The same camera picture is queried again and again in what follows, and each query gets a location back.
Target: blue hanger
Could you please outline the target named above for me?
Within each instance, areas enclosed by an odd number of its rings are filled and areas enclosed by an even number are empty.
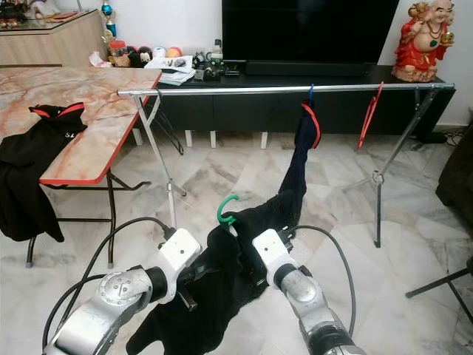
[[[313,84],[310,86],[309,90],[309,106],[312,106],[312,101],[313,101]]]

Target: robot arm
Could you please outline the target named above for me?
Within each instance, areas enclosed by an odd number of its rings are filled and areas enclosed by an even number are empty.
[[[298,317],[311,355],[366,355],[328,308],[320,285],[297,269],[276,231],[268,229],[253,240],[253,246],[268,270],[268,284],[285,294]],[[138,266],[105,276],[95,295],[72,313],[43,355],[106,354],[120,327],[135,313],[150,302],[168,303],[174,298],[179,275],[200,252],[200,244],[185,229],[178,229],[159,250],[158,267]],[[204,273],[198,271],[192,278]]]
[[[118,330],[150,302],[170,302],[180,272],[194,262],[202,247],[178,229],[157,254],[159,267],[136,267],[105,276],[95,295],[74,311],[43,350],[43,355],[103,355]]]
[[[253,246],[268,270],[268,284],[284,293],[299,319],[311,355],[366,355],[328,307],[320,285],[297,269],[276,231],[268,229],[253,240]]]

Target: black cabinet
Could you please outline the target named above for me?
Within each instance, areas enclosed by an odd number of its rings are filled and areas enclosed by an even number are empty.
[[[365,77],[305,78],[288,76],[247,76],[222,78],[219,82],[189,81],[181,87],[160,85],[160,89],[199,89],[223,87],[283,87],[315,85],[356,85],[400,83],[390,74],[391,67],[371,66]],[[422,90],[423,98],[428,90]],[[428,135],[440,119],[455,89],[439,92],[415,130]],[[367,107],[377,90],[314,92],[315,112],[325,133],[357,134],[361,131]],[[308,93],[252,95],[164,96],[164,110],[175,129],[209,131],[295,132],[301,115],[301,102]],[[383,91],[372,118],[369,134],[400,135],[415,113],[415,91]]]

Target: television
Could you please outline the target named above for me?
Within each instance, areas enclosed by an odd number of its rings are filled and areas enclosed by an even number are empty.
[[[225,61],[375,64],[398,0],[222,0]]]

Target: green hanger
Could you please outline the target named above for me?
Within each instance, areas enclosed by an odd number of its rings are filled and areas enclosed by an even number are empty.
[[[230,217],[222,217],[222,210],[225,205],[231,201],[231,200],[239,200],[238,195],[231,195],[226,197],[223,202],[220,204],[218,210],[217,210],[217,219],[219,220],[220,223],[228,223],[228,226],[231,226],[237,219],[233,216]]]

